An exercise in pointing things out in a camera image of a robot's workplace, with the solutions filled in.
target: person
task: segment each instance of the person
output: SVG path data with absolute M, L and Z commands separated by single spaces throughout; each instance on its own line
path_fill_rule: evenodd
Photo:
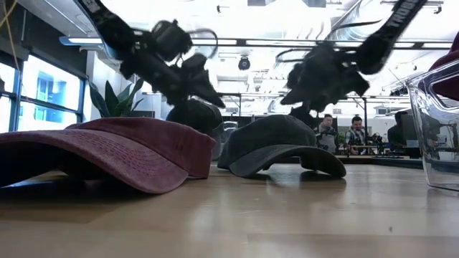
M 336 144 L 335 139 L 337 133 L 334 128 L 331 126 L 333 125 L 333 118 L 329 114 L 325 114 L 323 117 L 322 122 L 314 129 L 316 136 L 318 138 L 318 143 L 323 146 L 327 147 L 327 151 L 329 153 L 336 152 Z
M 407 145 L 407 141 L 403 136 L 402 115 L 406 115 L 405 111 L 395 113 L 395 125 L 387 131 L 387 140 L 390 144 L 390 150 L 401 150 Z
M 361 118 L 356 115 L 352 118 L 351 128 L 346 132 L 344 136 L 345 143 L 348 146 L 348 150 L 352 155 L 364 154 L 365 149 L 359 151 L 357 148 L 351 148 L 352 145 L 364 145 L 365 144 L 365 129 L 362 126 Z

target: window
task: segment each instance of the window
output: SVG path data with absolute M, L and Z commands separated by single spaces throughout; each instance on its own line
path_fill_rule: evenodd
M 9 131 L 9 117 L 11 114 L 11 99 L 7 97 L 0 98 L 0 133 Z
M 0 78 L 5 82 L 5 90 L 7 92 L 13 92 L 15 72 L 16 70 L 13 67 L 0 63 Z
M 77 122 L 75 113 L 21 102 L 18 130 L 60 130 Z
M 24 62 L 22 95 L 31 99 L 78 110 L 80 78 L 30 56 Z

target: table surface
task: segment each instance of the table surface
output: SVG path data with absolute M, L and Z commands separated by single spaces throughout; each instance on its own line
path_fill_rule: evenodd
M 455 194 L 421 170 L 346 167 L 341 180 L 292 164 L 251 180 L 214 167 L 160 196 L 51 174 L 0 189 L 1 257 L 459 257 Z

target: dark gray baseball cap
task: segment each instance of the dark gray baseball cap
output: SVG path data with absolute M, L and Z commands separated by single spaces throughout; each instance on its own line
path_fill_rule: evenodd
M 215 161 L 220 157 L 223 118 L 218 107 L 191 99 L 175 106 L 167 115 L 166 120 L 188 125 L 198 132 L 212 137 L 217 142 L 212 149 L 212 160 Z
M 298 156 L 303 168 L 344 177 L 343 163 L 317 148 L 316 141 L 313 130 L 301 120 L 291 115 L 270 115 L 235 130 L 223 146 L 217 167 L 249 178 L 281 158 Z

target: red object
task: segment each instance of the red object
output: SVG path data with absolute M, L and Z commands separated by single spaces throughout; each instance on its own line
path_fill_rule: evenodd
M 0 134 L 0 187 L 52 170 L 81 179 L 117 178 L 162 194 L 187 177 L 207 178 L 215 141 L 178 123 L 101 118 L 64 130 Z
M 433 66 L 431 66 L 430 70 L 446 65 L 447 63 L 457 59 L 459 59 L 459 32 L 456 34 L 456 38 L 454 38 L 450 52 L 437 60 Z M 459 76 L 436 83 L 433 85 L 432 89 L 435 93 L 442 95 L 443 97 L 459 101 Z

